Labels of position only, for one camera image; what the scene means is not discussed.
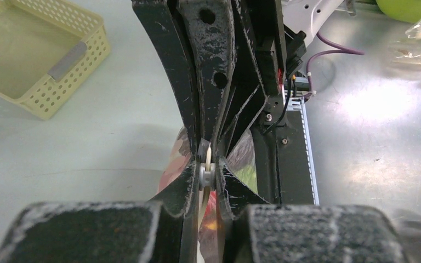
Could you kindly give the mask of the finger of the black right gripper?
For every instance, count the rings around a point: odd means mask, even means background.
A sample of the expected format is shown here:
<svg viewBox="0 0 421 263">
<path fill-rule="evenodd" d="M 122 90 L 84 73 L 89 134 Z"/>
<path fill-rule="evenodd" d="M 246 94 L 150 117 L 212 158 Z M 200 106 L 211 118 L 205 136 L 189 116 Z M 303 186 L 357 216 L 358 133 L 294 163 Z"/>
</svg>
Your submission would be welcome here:
<svg viewBox="0 0 421 263">
<path fill-rule="evenodd" d="M 172 87 L 191 154 L 199 146 L 196 69 L 177 1 L 132 1 L 132 8 L 150 38 Z"/>
<path fill-rule="evenodd" d="M 229 155 L 266 102 L 255 57 L 252 1 L 179 1 L 192 49 L 197 131 L 189 134 L 196 156 L 207 146 Z"/>
</svg>

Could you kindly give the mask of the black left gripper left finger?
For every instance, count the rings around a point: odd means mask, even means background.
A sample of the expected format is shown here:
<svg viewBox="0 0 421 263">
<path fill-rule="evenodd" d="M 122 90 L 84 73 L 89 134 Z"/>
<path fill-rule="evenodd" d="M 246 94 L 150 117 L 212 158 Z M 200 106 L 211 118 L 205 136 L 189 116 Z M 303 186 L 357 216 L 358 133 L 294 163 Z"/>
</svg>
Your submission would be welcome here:
<svg viewBox="0 0 421 263">
<path fill-rule="evenodd" d="M 198 172 L 190 160 L 148 201 L 30 204 L 8 229 L 0 262 L 196 262 Z"/>
</svg>

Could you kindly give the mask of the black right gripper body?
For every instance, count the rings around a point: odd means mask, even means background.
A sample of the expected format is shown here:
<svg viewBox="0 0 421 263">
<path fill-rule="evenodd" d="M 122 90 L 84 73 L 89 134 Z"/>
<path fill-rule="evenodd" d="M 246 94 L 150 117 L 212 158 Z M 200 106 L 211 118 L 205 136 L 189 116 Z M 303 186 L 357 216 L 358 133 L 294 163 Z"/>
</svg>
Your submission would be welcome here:
<svg viewBox="0 0 421 263">
<path fill-rule="evenodd" d="M 265 93 L 279 95 L 287 58 L 281 1 L 240 1 L 240 4 Z"/>
</svg>

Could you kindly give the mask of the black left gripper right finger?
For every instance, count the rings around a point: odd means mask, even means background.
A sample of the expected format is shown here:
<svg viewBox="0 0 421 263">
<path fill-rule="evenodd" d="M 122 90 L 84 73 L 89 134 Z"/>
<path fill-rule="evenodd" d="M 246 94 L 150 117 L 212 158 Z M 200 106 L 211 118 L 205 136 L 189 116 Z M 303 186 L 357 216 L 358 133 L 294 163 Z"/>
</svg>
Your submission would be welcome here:
<svg viewBox="0 0 421 263">
<path fill-rule="evenodd" d="M 269 204 L 216 163 L 223 262 L 407 262 L 389 219 L 364 205 Z"/>
</svg>

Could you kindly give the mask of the clear zip top bag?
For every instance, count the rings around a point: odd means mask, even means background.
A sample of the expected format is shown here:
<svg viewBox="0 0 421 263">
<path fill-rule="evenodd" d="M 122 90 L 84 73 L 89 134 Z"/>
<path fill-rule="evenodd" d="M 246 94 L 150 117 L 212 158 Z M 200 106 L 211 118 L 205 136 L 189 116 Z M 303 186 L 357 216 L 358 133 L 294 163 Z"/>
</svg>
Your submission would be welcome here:
<svg viewBox="0 0 421 263">
<path fill-rule="evenodd" d="M 182 127 L 175 139 L 168 165 L 158 184 L 161 192 L 183 172 L 191 157 L 187 132 Z M 240 181 L 254 193 L 258 192 L 254 142 L 251 132 L 243 133 L 226 163 Z M 200 165 L 199 216 L 197 235 L 197 262 L 220 262 L 217 251 L 217 192 L 215 190 L 215 165 L 207 156 Z"/>
</svg>

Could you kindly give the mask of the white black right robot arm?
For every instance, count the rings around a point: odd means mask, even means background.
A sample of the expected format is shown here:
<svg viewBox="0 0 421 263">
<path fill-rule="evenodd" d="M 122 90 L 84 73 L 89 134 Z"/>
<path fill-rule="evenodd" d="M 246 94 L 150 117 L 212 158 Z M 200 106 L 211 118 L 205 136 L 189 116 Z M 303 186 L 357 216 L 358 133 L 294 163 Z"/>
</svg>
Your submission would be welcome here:
<svg viewBox="0 0 421 263">
<path fill-rule="evenodd" d="M 227 156 L 265 120 L 339 1 L 133 1 L 171 84 L 190 157 Z"/>
</svg>

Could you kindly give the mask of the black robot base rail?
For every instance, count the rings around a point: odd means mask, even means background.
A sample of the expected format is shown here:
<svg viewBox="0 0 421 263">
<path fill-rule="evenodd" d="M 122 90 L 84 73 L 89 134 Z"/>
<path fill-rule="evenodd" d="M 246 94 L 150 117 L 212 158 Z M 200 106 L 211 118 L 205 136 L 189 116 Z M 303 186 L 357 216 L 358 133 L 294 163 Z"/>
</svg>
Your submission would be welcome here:
<svg viewBox="0 0 421 263">
<path fill-rule="evenodd" d="M 302 99 L 271 96 L 251 127 L 257 190 L 274 204 L 319 204 L 309 127 Z"/>
</svg>

